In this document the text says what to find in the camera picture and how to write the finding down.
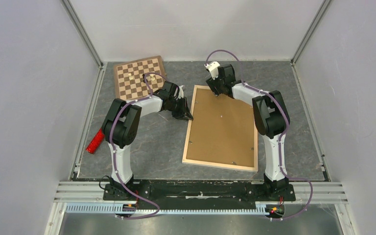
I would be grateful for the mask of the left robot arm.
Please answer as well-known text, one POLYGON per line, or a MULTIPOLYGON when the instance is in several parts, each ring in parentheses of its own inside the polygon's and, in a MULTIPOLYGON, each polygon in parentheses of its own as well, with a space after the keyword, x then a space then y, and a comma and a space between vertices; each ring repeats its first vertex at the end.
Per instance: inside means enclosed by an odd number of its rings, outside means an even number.
POLYGON ((182 86, 166 81, 161 89, 140 99, 125 101, 116 98, 102 124, 101 131, 112 157, 109 184, 123 200, 134 194, 134 187, 129 183, 133 179, 130 146, 136 138, 140 119, 161 111, 170 111, 175 119, 193 120, 182 86))

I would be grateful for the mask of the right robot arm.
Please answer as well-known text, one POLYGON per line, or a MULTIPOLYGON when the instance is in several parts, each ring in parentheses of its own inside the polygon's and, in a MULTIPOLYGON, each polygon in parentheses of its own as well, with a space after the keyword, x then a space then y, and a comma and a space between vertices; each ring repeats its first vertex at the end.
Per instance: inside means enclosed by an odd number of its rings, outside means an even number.
POLYGON ((289 185, 284 166, 284 141, 290 119, 282 94, 257 89, 237 80, 231 64, 212 62, 205 64, 205 68, 211 75, 206 83, 216 96, 225 94, 252 106, 255 126, 265 147, 263 194, 270 200, 277 199, 289 185))

